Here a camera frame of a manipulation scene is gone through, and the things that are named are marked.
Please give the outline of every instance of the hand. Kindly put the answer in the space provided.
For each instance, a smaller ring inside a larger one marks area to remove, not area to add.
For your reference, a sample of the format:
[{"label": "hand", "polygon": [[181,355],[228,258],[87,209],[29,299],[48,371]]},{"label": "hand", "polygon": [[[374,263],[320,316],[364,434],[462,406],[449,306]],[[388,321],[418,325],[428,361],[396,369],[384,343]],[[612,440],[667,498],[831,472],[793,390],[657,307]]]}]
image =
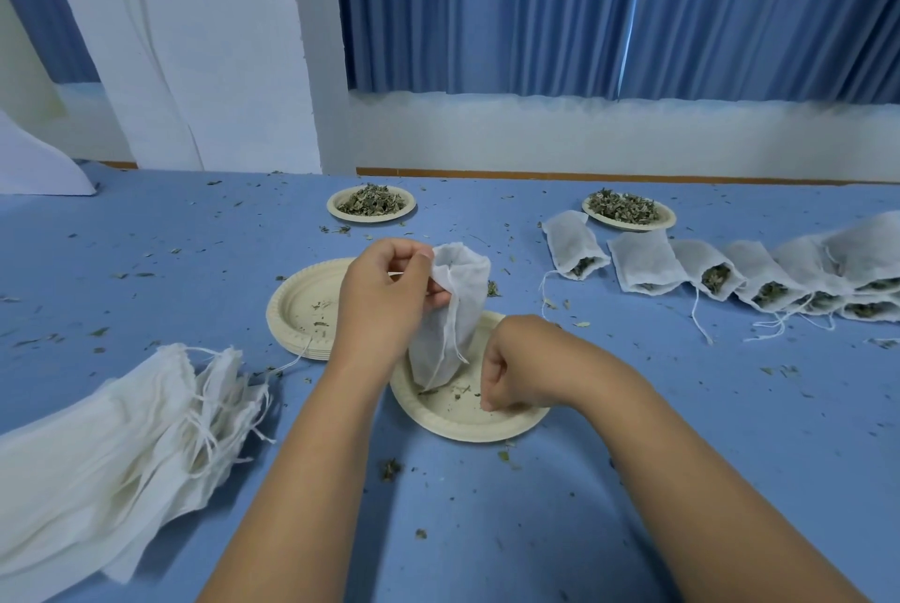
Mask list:
[{"label": "hand", "polygon": [[430,278],[434,258],[425,243],[382,238],[354,259],[340,287],[332,361],[357,359],[367,372],[390,378],[423,313],[450,302]]},{"label": "hand", "polygon": [[574,406],[586,381],[615,357],[536,316],[494,328],[481,363],[481,408]]}]

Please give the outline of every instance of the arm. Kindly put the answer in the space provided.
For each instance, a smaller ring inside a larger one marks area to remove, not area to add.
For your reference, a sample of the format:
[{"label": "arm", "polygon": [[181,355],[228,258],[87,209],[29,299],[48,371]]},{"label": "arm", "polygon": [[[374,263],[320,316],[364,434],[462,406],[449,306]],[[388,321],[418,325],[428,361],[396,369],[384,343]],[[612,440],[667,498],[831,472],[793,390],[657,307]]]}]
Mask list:
[{"label": "arm", "polygon": [[388,238],[350,265],[329,365],[198,603],[343,598],[375,407],[423,311],[449,302],[429,287],[433,258]]},{"label": "arm", "polygon": [[584,415],[687,600],[866,600],[648,381],[599,347],[537,317],[508,317],[489,341],[481,402]]}]

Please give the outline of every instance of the curtain fold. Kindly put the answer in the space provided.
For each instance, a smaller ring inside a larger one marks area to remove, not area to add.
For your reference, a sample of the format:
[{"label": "curtain fold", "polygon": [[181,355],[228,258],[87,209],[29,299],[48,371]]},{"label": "curtain fold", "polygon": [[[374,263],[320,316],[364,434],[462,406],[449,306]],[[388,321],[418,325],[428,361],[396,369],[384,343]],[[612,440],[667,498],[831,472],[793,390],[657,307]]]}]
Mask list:
[{"label": "curtain fold", "polygon": [[34,50],[57,84],[99,82],[67,0],[10,0]]},{"label": "curtain fold", "polygon": [[615,96],[632,0],[341,0],[366,92]]},{"label": "curtain fold", "polygon": [[622,97],[900,102],[900,0],[638,0]]}]

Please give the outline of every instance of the orange baseboard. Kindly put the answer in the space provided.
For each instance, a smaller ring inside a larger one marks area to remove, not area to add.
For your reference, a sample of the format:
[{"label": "orange baseboard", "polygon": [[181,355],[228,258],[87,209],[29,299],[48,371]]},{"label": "orange baseboard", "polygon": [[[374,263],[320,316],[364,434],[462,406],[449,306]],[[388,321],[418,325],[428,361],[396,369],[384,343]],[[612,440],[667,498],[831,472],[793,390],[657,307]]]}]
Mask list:
[{"label": "orange baseboard", "polygon": [[848,184],[895,184],[841,179],[774,179],[769,177],[665,177],[660,175],[595,175],[580,172],[484,172],[467,169],[399,169],[356,167],[359,177],[444,177],[448,179],[537,179],[580,182],[662,182],[665,184],[788,184],[802,186],[846,186]]},{"label": "orange baseboard", "polygon": [[136,162],[126,162],[124,160],[101,160],[104,165],[108,167],[115,167],[116,169],[137,169],[138,163]]}]

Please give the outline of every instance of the paper plate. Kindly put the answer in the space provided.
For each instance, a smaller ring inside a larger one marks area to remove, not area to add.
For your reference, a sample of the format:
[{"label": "paper plate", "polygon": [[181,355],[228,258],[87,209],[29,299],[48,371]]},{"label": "paper plate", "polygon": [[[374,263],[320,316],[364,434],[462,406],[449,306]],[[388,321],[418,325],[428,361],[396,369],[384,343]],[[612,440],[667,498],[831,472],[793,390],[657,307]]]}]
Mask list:
[{"label": "paper plate", "polygon": [[284,281],[265,310],[265,320],[278,344],[289,352],[328,361],[338,325],[338,296],[346,268],[354,257],[342,257],[305,269]]},{"label": "paper plate", "polygon": [[602,214],[598,214],[591,210],[591,207],[588,205],[590,199],[591,197],[588,196],[581,201],[581,210],[585,211],[592,219],[603,224],[608,224],[616,229],[621,229],[623,231],[654,231],[656,229],[669,229],[669,227],[675,226],[675,212],[671,211],[659,201],[653,201],[653,205],[660,215],[660,218],[656,222],[653,222],[652,224],[628,224],[626,222],[620,222],[619,220],[611,220],[609,217],[604,217]]},{"label": "paper plate", "polygon": [[481,410],[481,358],[491,331],[503,319],[495,312],[481,313],[472,344],[466,350],[469,362],[443,387],[422,393],[412,380],[409,357],[394,369],[390,389],[410,418],[442,438],[459,442],[500,442],[536,426],[549,409],[519,407],[488,413]]},{"label": "paper plate", "polygon": [[393,214],[379,214],[375,217],[362,217],[358,214],[347,214],[346,212],[338,210],[338,205],[343,204],[347,198],[359,191],[361,188],[365,187],[366,185],[363,184],[361,186],[352,186],[351,188],[344,188],[343,191],[338,191],[336,194],[332,195],[331,198],[329,198],[329,201],[326,203],[326,207],[328,207],[329,212],[339,220],[344,220],[345,222],[356,222],[357,224],[377,224],[378,222],[390,222],[390,220],[396,220],[400,217],[404,217],[405,215],[409,214],[413,210],[413,208],[416,207],[416,199],[412,197],[412,194],[409,191],[398,188],[397,186],[389,186],[389,192],[391,192],[392,194],[399,194],[403,196],[403,200],[406,202],[406,206],[402,210],[396,211]]}]

